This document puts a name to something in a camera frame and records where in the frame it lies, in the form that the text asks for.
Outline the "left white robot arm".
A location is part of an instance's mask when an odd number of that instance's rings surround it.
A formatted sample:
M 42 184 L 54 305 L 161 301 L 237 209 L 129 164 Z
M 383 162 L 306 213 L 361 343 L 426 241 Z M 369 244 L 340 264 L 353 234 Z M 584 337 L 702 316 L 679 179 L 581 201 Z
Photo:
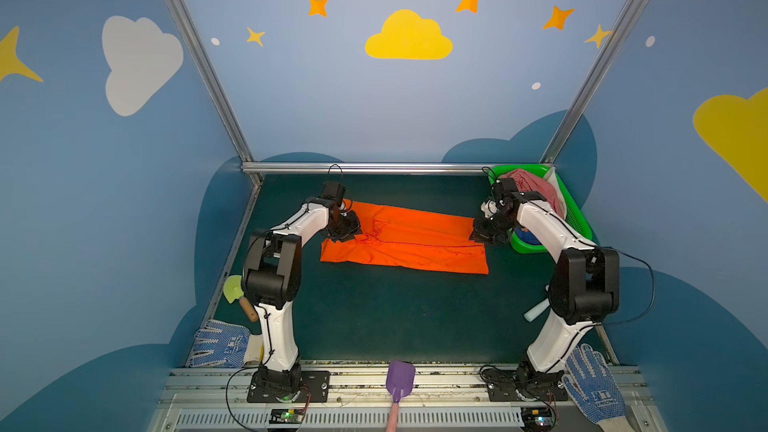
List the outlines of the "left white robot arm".
M 303 247 L 318 234 L 333 242 L 359 235 L 360 221 L 352 204 L 345 199 L 311 198 L 287 220 L 251 236 L 241 286 L 259 315 L 261 364 L 267 369 L 287 372 L 298 363 L 293 302 L 301 285 Z

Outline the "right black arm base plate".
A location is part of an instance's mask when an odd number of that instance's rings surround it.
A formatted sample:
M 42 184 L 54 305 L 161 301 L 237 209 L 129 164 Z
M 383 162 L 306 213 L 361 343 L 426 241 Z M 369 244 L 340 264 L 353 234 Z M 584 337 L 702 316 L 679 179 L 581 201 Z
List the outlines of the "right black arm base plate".
M 528 362 L 515 369 L 483 365 L 478 373 L 492 402 L 565 401 L 568 394 L 562 384 L 563 372 L 537 372 Z

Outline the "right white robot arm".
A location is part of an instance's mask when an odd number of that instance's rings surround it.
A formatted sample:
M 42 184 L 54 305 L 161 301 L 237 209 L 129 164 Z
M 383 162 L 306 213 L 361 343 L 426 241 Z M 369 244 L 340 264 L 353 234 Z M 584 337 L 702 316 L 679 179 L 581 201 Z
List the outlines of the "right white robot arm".
M 496 243 L 507 231 L 526 228 L 552 257 L 549 315 L 528 347 L 525 365 L 556 373 L 583 336 L 619 307 L 619 254 L 584 238 L 537 192 L 519 192 L 497 182 L 481 205 L 470 239 Z

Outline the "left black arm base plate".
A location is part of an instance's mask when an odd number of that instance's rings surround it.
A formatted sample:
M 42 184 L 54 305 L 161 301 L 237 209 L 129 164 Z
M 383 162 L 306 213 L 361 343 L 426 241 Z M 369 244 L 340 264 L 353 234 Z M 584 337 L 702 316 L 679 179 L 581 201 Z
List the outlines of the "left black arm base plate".
M 325 403 L 330 389 L 328 371 L 302 371 L 300 378 L 292 379 L 290 387 L 268 382 L 257 372 L 251 379 L 246 400 L 248 403 Z

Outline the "orange t shirt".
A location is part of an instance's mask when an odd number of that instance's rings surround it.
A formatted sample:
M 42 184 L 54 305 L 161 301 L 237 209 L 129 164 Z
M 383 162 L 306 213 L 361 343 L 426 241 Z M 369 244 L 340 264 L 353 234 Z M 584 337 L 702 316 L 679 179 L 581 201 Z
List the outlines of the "orange t shirt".
M 472 241 L 468 217 L 348 202 L 361 232 L 347 242 L 322 243 L 320 260 L 415 270 L 487 275 L 485 246 Z

